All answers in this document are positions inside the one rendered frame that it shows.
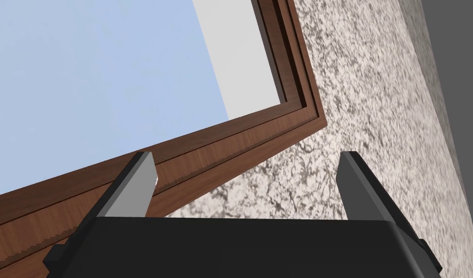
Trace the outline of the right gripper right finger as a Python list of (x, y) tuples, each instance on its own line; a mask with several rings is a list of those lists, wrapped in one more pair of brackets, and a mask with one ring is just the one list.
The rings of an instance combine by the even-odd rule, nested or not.
[(350, 152), (340, 154), (336, 183), (348, 220), (394, 221)]

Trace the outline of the brown wooden framed window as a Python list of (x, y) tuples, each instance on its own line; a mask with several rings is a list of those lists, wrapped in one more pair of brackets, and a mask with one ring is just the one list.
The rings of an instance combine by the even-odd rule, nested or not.
[(163, 217), (326, 126), (293, 0), (0, 0), (0, 278), (137, 152)]

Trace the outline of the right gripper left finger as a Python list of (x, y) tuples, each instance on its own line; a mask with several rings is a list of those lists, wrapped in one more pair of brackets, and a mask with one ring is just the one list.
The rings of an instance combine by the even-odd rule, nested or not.
[(158, 175), (151, 152), (137, 152), (99, 198), (89, 215), (94, 217), (144, 217)]

